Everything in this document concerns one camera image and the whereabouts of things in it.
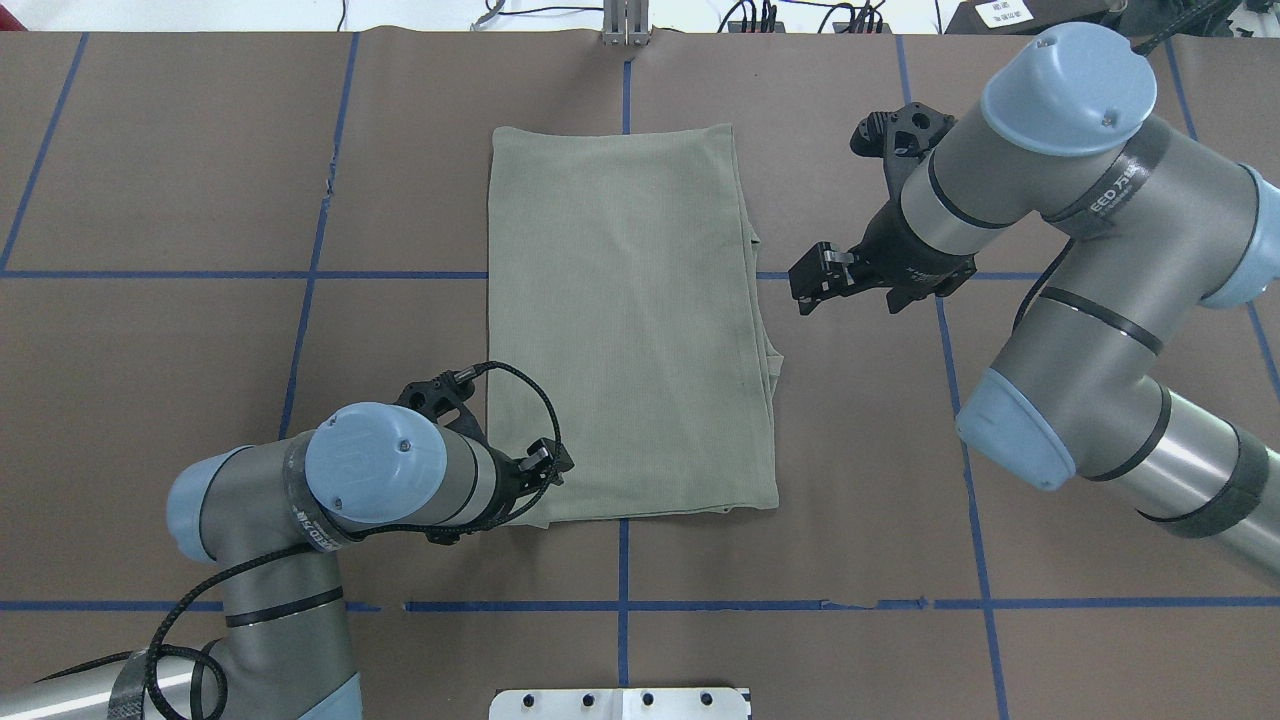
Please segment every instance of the white mounting plate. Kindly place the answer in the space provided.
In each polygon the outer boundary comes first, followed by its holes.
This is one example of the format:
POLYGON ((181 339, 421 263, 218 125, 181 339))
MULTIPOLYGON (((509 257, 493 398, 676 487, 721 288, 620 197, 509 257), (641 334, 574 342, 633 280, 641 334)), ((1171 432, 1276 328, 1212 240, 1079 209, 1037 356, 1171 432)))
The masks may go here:
POLYGON ((503 691, 489 705, 489 720, 750 720, 750 697, 740 688, 503 691))

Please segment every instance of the sticker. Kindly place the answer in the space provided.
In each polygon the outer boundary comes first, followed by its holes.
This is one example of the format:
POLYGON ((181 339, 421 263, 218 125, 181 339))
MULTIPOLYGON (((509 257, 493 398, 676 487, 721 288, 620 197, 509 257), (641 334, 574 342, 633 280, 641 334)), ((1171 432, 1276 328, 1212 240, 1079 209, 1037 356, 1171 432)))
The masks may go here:
POLYGON ((1036 19, 1023 0, 996 0, 984 5, 974 5, 974 10, 978 10, 978 17, 987 23, 987 27, 1014 26, 1036 19))

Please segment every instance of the towel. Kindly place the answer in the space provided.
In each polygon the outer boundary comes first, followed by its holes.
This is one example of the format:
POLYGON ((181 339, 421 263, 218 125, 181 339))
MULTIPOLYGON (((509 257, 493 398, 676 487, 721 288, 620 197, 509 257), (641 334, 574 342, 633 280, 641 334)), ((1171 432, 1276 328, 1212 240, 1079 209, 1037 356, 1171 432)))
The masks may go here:
MULTIPOLYGON (((489 356, 576 468, 517 523, 772 509, 773 388, 730 126, 493 135, 489 356)), ((550 437, 493 373, 490 442, 550 437)))

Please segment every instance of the gray robotic arm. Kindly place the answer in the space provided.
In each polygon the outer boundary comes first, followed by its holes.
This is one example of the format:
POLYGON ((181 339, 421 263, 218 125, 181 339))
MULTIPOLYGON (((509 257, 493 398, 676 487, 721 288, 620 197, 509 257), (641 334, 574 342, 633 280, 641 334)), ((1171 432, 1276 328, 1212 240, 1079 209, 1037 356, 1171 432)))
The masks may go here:
POLYGON ((169 493, 169 530, 184 555, 221 571, 179 601, 147 650, 6 694, 0 720, 358 719, 333 552, 397 530, 452 544, 515 519, 572 466, 541 388, 492 361, 412 383, 394 405, 348 405, 315 430, 196 462, 169 493), (465 405, 492 369, 527 382, 552 418, 556 438, 526 457, 490 447, 465 405), (457 419, 440 425, 451 411, 457 419), (182 609, 219 583, 228 633, 202 648, 212 661, 163 646, 182 609))
POLYGON ((959 123, 924 105, 854 136, 884 158, 890 201, 849 252, 790 273, 801 314, 888 287, 890 311, 954 292, 974 254, 1029 213, 1073 240, 970 395, 960 437, 1056 489, 1105 482, 1142 515, 1280 575, 1280 456, 1148 377, 1197 305, 1252 300, 1280 275, 1280 191, 1152 117, 1156 81, 1121 36, 1041 33, 959 123))

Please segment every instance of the light blue joint cap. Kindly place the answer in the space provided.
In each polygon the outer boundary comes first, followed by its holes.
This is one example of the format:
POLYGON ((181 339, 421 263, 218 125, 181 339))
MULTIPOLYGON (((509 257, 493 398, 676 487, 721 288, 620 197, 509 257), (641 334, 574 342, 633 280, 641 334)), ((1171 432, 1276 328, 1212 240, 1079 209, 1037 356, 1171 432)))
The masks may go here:
POLYGON ((230 452, 224 452, 218 457, 201 460, 183 470, 178 479, 169 488, 169 501, 165 503, 165 524, 169 525, 169 534, 178 541, 178 550, 196 562, 216 562, 205 550, 205 543, 200 539, 200 512, 205 507, 205 493, 209 492, 214 475, 223 469, 232 455, 253 447, 242 445, 230 452))
POLYGON ((360 720, 364 716, 365 703, 360 697, 360 673, 356 673, 298 720, 360 720))
POLYGON ((307 487, 335 515, 390 523, 431 500, 444 465, 444 438, 426 418, 398 405, 357 402, 311 437, 307 487))
POLYGON ((1156 73, 1123 35, 1064 23, 1036 36, 982 92, 982 115, 1009 142, 1061 158, 1125 142, 1156 106, 1156 73))
POLYGON ((956 415, 969 447, 1039 489, 1057 489, 1075 474, 1075 461, 1053 428, 1012 383, 987 369, 956 415))
POLYGON ((1245 165, 1258 191, 1258 219, 1240 264, 1222 287, 1201 300, 1204 307, 1235 307, 1262 295, 1267 283, 1280 278, 1280 190, 1245 165))

